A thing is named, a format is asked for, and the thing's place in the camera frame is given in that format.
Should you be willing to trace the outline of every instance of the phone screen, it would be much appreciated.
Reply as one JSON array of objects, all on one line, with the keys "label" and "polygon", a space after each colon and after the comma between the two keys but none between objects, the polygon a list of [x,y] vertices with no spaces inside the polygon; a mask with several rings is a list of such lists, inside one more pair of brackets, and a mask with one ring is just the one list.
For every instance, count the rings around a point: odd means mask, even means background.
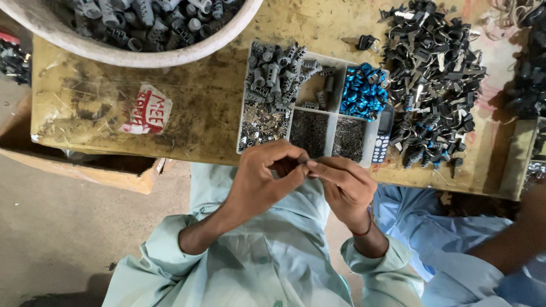
[{"label": "phone screen", "polygon": [[383,135],[390,134],[390,130],[393,125],[393,119],[394,119],[394,108],[391,105],[388,105],[381,112],[378,133]]}]

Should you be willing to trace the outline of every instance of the worn table surface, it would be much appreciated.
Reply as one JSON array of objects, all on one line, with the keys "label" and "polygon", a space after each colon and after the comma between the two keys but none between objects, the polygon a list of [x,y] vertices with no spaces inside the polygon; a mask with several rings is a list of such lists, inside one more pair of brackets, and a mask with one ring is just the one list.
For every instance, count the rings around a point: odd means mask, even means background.
[{"label": "worn table surface", "polygon": [[[259,38],[288,45],[294,41],[308,50],[353,62],[378,65],[371,51],[360,52],[343,37],[373,34],[382,40],[387,25],[377,24],[380,9],[401,1],[265,0],[248,27],[230,44],[200,61],[168,69],[134,69],[111,66],[71,54],[34,38],[33,139],[41,144],[87,153],[169,157],[177,160],[237,165],[237,134],[243,79],[249,42]],[[462,16],[473,25],[489,10],[486,1],[457,0],[445,4],[448,19]],[[473,28],[484,32],[480,26]],[[465,164],[455,179],[442,167],[415,166],[404,170],[397,150],[391,148],[385,163],[370,169],[380,182],[415,187],[495,195],[502,178],[514,122],[500,108],[499,92],[513,79],[514,53],[526,35],[516,29],[498,37],[484,35],[472,43],[482,49],[489,77],[483,95],[472,109],[476,131],[466,137]],[[142,82],[148,82],[173,100],[170,119],[161,135],[129,134],[118,129],[127,120]]]}]

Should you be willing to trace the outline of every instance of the floor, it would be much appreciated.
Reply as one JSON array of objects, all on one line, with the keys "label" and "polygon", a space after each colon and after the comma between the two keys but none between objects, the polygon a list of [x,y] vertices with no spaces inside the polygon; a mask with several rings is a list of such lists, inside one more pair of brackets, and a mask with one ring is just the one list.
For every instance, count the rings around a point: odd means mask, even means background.
[{"label": "floor", "polygon": [[[0,78],[0,123],[26,89]],[[46,173],[4,156],[0,174],[4,306],[100,305],[111,277],[108,266],[127,254],[140,255],[138,246],[163,217],[189,208],[187,162],[161,176],[150,195]],[[333,214],[325,232],[333,266],[348,280],[358,306],[362,280],[339,253],[350,232]]]}]

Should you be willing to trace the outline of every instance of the phone keypad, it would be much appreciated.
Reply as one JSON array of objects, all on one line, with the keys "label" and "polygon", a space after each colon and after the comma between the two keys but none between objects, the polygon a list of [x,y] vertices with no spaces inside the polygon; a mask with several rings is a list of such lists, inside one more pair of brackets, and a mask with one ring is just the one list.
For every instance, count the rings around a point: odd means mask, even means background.
[{"label": "phone keypad", "polygon": [[372,163],[383,163],[387,155],[390,136],[377,136],[376,145],[373,149]]}]

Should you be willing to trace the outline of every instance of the finger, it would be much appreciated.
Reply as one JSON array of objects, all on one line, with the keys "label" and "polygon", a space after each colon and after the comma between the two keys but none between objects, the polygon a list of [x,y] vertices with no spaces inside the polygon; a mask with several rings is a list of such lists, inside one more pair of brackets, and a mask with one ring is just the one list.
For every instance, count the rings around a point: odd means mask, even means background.
[{"label": "finger", "polygon": [[305,163],[309,160],[309,155],[305,149],[296,147],[285,139],[268,142],[266,145],[263,147],[265,156],[268,159],[267,163],[269,163],[266,166],[283,158],[291,158],[297,160],[299,163]]},{"label": "finger", "polygon": [[294,168],[296,168],[300,163],[296,160],[284,158],[279,161],[275,161],[269,169],[275,170],[280,178],[288,175]]},{"label": "finger", "polygon": [[336,169],[313,160],[307,162],[307,167],[309,167],[310,171],[319,175],[320,178],[338,185],[349,195],[354,195],[363,187],[363,184],[346,170]]},{"label": "finger", "polygon": [[363,184],[374,182],[370,173],[351,159],[343,157],[322,157],[318,158],[317,162],[336,169],[346,170]]},{"label": "finger", "polygon": [[300,164],[284,178],[271,180],[265,187],[265,193],[271,195],[271,201],[278,202],[288,193],[300,187],[308,173],[308,167],[305,164]]},{"label": "finger", "polygon": [[321,180],[322,187],[324,188],[324,198],[330,206],[337,204],[341,199],[340,189],[333,182],[328,180]]}]

